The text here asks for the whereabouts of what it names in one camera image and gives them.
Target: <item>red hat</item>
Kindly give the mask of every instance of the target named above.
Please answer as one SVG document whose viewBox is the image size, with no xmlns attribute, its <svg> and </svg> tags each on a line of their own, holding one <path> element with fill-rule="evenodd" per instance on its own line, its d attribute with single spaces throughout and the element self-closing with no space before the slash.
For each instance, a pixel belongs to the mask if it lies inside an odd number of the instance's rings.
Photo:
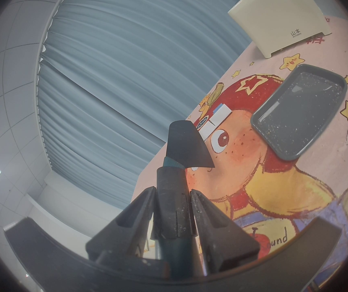
<svg viewBox="0 0 348 292">
<path fill-rule="evenodd" d="M 210 105 L 203 118 L 210 118 L 213 111 L 221 104 L 227 105 L 232 111 L 246 110 L 254 113 L 279 88 L 282 82 L 283 79 L 277 75 L 264 74 L 251 75 L 240 79 L 221 93 Z M 199 122 L 200 119 L 197 119 L 194 125 L 197 126 Z M 295 165 L 296 161 L 281 160 L 268 147 L 264 161 L 264 171 L 269 173 L 288 171 Z"/>
</svg>

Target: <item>white wall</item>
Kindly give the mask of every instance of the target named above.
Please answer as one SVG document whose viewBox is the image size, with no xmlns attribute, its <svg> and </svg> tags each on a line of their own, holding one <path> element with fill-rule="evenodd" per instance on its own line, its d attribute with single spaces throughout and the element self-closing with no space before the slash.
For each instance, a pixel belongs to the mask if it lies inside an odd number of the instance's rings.
<svg viewBox="0 0 348 292">
<path fill-rule="evenodd" d="M 73 229 L 93 237 L 112 221 L 121 209 L 103 202 L 54 171 L 45 177 L 47 186 L 37 202 Z"/>
<path fill-rule="evenodd" d="M 60 244 L 84 258 L 88 258 L 85 244 L 90 240 L 90 237 L 65 225 L 35 202 L 35 200 L 30 198 L 30 202 L 32 202 L 34 207 L 28 215 L 29 217 Z"/>
<path fill-rule="evenodd" d="M 0 257 L 30 291 L 40 291 L 17 261 L 3 227 L 27 216 L 50 164 L 35 114 L 40 43 L 59 0 L 11 0 L 0 15 Z"/>
</svg>

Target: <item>cartoon character illustration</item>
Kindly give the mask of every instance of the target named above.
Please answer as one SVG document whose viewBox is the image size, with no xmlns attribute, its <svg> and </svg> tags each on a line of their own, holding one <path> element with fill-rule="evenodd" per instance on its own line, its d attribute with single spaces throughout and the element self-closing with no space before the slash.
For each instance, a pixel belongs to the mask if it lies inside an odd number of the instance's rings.
<svg viewBox="0 0 348 292">
<path fill-rule="evenodd" d="M 348 193 L 337 198 L 326 183 L 300 170 L 297 160 L 279 159 L 252 129 L 251 115 L 282 82 L 277 75 L 243 78 L 203 111 L 194 124 L 215 168 L 188 169 L 187 181 L 190 190 L 204 193 L 260 243 L 259 258 L 291 240 L 316 216 L 340 226 L 338 246 L 316 278 L 321 284 L 348 254 Z"/>
</svg>

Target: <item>cartoon eye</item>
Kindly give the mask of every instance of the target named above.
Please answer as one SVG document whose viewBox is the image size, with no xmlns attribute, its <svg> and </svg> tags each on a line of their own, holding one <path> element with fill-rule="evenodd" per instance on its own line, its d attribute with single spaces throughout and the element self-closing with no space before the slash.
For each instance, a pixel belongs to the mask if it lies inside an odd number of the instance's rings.
<svg viewBox="0 0 348 292">
<path fill-rule="evenodd" d="M 215 153 L 221 153 L 229 142 L 229 135 L 225 130 L 216 130 L 210 138 L 210 144 Z"/>
</svg>

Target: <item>small label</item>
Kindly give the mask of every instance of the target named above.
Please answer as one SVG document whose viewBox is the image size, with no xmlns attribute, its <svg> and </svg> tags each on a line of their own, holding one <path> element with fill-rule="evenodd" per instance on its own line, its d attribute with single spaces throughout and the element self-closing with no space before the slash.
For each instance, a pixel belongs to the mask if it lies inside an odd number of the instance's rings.
<svg viewBox="0 0 348 292">
<path fill-rule="evenodd" d="M 209 116 L 203 117 L 203 119 L 197 124 L 196 129 L 201 128 L 201 127 L 204 125 L 204 123 L 206 123 L 206 121 L 208 120 L 208 118 L 209 118 Z"/>
<path fill-rule="evenodd" d="M 301 34 L 301 32 L 300 32 L 299 29 L 296 29 L 296 30 L 294 30 L 294 31 L 291 32 L 291 36 L 292 36 L 293 38 L 299 36 L 300 34 Z"/>
</svg>

